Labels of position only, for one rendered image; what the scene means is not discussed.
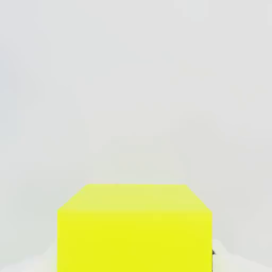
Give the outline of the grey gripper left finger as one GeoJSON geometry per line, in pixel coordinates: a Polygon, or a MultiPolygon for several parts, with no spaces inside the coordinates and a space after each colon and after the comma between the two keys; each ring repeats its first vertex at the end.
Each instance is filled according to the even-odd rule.
{"type": "Polygon", "coordinates": [[[56,241],[42,254],[4,267],[0,272],[57,272],[56,241]]]}

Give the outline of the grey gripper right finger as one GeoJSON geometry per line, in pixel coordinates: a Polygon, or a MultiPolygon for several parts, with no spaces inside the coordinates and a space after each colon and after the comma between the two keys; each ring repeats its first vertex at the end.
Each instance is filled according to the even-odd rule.
{"type": "Polygon", "coordinates": [[[272,268],[229,253],[219,240],[212,241],[212,272],[272,272],[272,268]]]}

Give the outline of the small yellow cube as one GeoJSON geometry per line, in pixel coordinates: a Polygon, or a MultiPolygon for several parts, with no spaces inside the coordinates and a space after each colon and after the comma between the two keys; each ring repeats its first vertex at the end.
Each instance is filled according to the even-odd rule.
{"type": "Polygon", "coordinates": [[[88,184],[57,212],[57,272],[212,272],[213,215],[186,185],[88,184]]]}

